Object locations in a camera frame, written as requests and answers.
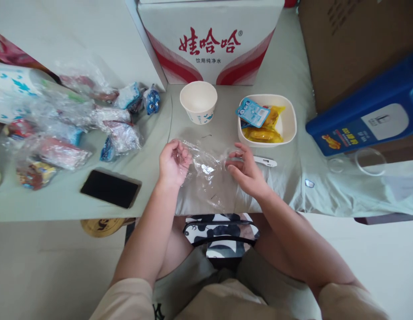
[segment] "beige shorts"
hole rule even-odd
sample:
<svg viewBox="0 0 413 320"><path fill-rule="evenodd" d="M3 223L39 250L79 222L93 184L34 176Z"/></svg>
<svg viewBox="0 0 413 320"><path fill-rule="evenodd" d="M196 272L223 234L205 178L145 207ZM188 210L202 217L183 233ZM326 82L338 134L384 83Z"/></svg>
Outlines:
<svg viewBox="0 0 413 320"><path fill-rule="evenodd" d="M197 247L166 277L156 281L153 307L156 319L173 319L206 285L238 279L269 306L287 310L297 319L316 319L319 307L309 287L268 263L253 248L248 250L236 274L217 271L206 257L206 246Z"/></svg>

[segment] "red chinese text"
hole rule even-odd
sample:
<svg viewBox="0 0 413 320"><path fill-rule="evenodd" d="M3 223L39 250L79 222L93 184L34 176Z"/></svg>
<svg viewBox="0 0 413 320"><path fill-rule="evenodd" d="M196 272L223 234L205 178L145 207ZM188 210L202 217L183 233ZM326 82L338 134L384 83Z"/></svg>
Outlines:
<svg viewBox="0 0 413 320"><path fill-rule="evenodd" d="M198 39L198 36L196 36L196 31L193 29L193 27L190 27L190 31L191 31L190 38L188 38L186 35L184 35L184 40L180 38L180 46L178 49L180 51L187 52L187 46L188 46L190 49L190 54L198 56L200 54L200 51L197 50L197 42L196 42L196 39ZM237 30L234 30L228 39L223 39L221 40L221 42L219 42L212 35L212 28L210 28L206 38L199 41L199 47L200 49L205 48L207 53L212 54L215 52L215 45L220 45L222 48L226 48L225 50L226 52L234 53L235 47L241 44L236 39L236 32Z"/></svg>
<svg viewBox="0 0 413 320"><path fill-rule="evenodd" d="M190 54L197 56L197 55L199 55L200 51L196 50L196 48L197 48L197 45L196 45L196 43L197 43L196 42L196 39L197 39L196 32L194 31L193 28L190 28L190 31L192 32L192 36L187 39L187 36L184 35L184 42L180 38L181 45L179 46L178 49L180 49L181 51L186 51L187 52L187 43L188 43L188 46L190 48Z"/></svg>

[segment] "white table surface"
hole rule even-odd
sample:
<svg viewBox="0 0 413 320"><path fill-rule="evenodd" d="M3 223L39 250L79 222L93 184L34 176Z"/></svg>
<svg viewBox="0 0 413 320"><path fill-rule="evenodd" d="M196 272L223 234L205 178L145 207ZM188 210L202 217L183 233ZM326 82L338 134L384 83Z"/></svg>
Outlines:
<svg viewBox="0 0 413 320"><path fill-rule="evenodd" d="M224 154L237 137L235 109L250 94L272 93L287 97L297 116L297 135L291 143L276 148L255 148L254 154L274 159L278 166L261 169L270 186L295 210L333 216L373 216L392 212L413 214L413 194L397 201L383 177L332 174L327 158L305 131L307 120L316 115L309 65L298 17L284 10L258 72L254 86L217 86L218 101L213 120L203 126L192 123L180 104L182 85L169 85L162 94L159 114L145 116L140 128L146 137L144 148L113 164L99 161L106 135L90 132L81 147L95 151L77 172L60 172L49 186L32 191L23 188L15 174L15 164L0 144L0 221L72 220L140 216L158 178L158 157L165 143L181 138L212 154ZM97 167L137 179L142 187L135 204L126 210L79 193L89 172ZM413 176L413 161L392 164L398 176ZM315 185L308 188L305 179ZM258 203L244 194L227 172L217 180L222 206L212 207L198 188L198 178L181 188L176 214L260 212Z"/></svg>

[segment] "sleeve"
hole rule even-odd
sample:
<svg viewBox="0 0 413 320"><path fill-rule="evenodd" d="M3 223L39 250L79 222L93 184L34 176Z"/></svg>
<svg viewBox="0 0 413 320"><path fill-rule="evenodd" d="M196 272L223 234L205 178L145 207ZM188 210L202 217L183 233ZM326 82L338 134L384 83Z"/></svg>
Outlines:
<svg viewBox="0 0 413 320"><path fill-rule="evenodd" d="M105 293L90 320L154 319L152 296L146 280L121 280Z"/></svg>
<svg viewBox="0 0 413 320"><path fill-rule="evenodd" d="M389 320L369 292L352 285L328 284L319 294L324 320Z"/></svg>

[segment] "leg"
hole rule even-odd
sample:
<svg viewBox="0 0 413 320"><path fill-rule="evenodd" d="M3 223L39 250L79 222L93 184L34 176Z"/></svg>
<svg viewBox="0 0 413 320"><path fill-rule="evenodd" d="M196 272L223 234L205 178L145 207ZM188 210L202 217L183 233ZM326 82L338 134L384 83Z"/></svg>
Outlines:
<svg viewBox="0 0 413 320"><path fill-rule="evenodd" d="M175 216L172 224L172 232L169 236L168 247L158 279L167 276L174 271L193 251L193 246L183 234L185 216Z"/></svg>
<svg viewBox="0 0 413 320"><path fill-rule="evenodd" d="M173 319L204 286L218 282L217 271L206 257L206 247L194 249L183 234L185 218L174 218L164 262L154 286L156 319Z"/></svg>
<svg viewBox="0 0 413 320"><path fill-rule="evenodd" d="M280 272L302 281L302 279L297 276L294 267L289 261L279 240L274 235L264 214L250 213L249 216L260 231L260 238L255 244L255 251Z"/></svg>
<svg viewBox="0 0 413 320"><path fill-rule="evenodd" d="M313 293L297 275L264 215L249 215L260 231L260 238L245 253L237 279L269 306L286 310L296 319L320 318Z"/></svg>

